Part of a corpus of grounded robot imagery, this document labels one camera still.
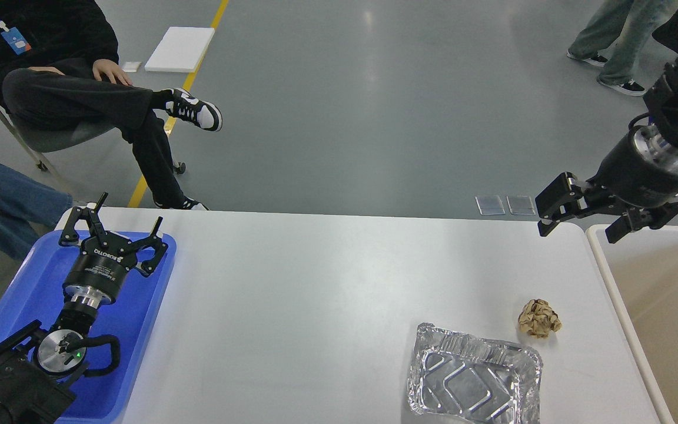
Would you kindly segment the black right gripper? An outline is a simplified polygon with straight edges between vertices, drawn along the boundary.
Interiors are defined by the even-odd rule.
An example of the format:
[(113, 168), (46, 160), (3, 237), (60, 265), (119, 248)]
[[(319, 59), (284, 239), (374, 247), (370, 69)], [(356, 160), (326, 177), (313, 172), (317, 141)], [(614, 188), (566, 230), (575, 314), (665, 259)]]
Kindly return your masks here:
[(654, 124), (636, 125), (605, 156), (594, 177), (586, 181), (562, 172), (535, 197), (539, 234), (548, 236), (559, 223), (586, 217), (582, 198), (603, 214), (620, 214), (614, 202), (622, 201), (624, 212), (605, 230), (614, 244), (643, 227), (667, 225), (678, 215), (678, 200), (667, 202), (676, 193), (678, 148)]

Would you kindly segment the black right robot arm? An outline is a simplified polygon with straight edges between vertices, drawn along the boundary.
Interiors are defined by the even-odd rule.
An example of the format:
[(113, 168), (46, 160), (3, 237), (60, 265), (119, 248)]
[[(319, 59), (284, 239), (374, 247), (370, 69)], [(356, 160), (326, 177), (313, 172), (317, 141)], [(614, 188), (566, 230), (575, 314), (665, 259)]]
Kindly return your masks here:
[(650, 123), (633, 118), (594, 177), (565, 172), (536, 196), (541, 236), (563, 221), (609, 214), (617, 219), (606, 238), (616, 243), (643, 227), (662, 228), (678, 214), (678, 57), (643, 100)]

